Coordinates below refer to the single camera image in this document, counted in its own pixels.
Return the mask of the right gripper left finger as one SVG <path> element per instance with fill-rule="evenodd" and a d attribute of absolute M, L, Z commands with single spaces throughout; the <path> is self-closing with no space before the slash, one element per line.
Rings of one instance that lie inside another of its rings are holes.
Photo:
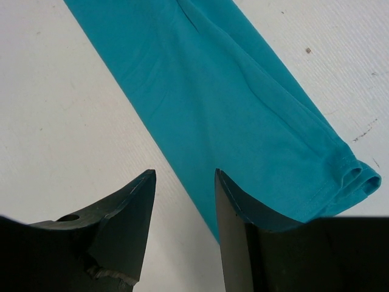
<path fill-rule="evenodd" d="M 132 291 L 140 280 L 156 189 L 146 170 L 55 221 L 1 218 L 2 291 Z"/>

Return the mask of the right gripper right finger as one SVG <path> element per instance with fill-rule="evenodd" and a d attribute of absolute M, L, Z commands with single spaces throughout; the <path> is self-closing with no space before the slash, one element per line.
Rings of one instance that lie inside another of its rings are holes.
<path fill-rule="evenodd" d="M 227 291 L 387 291 L 388 218 L 288 218 L 215 171 Z"/>

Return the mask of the teal t-shirt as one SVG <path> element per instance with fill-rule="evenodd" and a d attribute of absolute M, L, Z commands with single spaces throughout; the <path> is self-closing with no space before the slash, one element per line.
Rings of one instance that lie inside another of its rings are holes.
<path fill-rule="evenodd" d="M 233 1 L 66 4 L 213 235 L 216 169 L 300 222 L 380 187 Z"/>

